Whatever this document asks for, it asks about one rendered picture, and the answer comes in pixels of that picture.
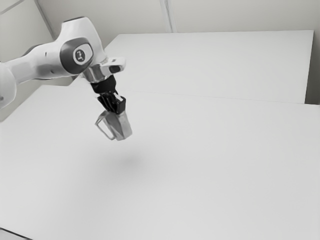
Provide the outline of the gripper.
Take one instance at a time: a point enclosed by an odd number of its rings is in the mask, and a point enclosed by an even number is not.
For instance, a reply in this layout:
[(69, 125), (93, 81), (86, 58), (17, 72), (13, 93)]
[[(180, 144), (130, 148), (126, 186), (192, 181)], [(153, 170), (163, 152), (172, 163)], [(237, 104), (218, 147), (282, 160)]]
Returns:
[(100, 94), (97, 99), (102, 104), (102, 106), (109, 112), (116, 113), (120, 115), (126, 110), (126, 98), (119, 95), (116, 90), (116, 79), (113, 75), (110, 75), (105, 80), (100, 82), (90, 83), (93, 91), (96, 94)]

